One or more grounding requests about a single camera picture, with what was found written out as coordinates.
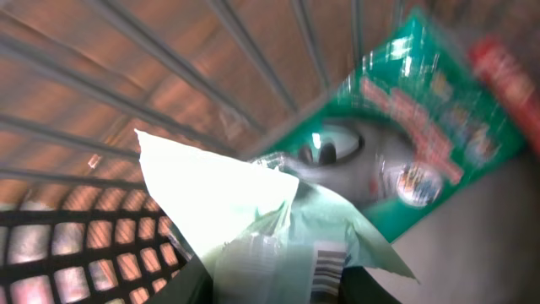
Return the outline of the green grip gloves package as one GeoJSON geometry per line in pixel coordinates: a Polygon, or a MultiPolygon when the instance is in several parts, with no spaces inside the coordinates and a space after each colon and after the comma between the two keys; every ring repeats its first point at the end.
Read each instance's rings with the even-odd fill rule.
{"type": "Polygon", "coordinates": [[[446,32],[415,9],[259,163],[341,194],[395,241],[524,145],[446,32]]]}

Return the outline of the pale green wipes packet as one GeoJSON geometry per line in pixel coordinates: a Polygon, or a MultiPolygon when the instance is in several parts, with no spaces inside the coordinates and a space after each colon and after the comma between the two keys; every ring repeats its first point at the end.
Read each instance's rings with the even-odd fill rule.
{"type": "Polygon", "coordinates": [[[335,303],[343,271],[412,270],[345,198],[138,131],[143,178],[213,279],[217,303],[335,303]]]}

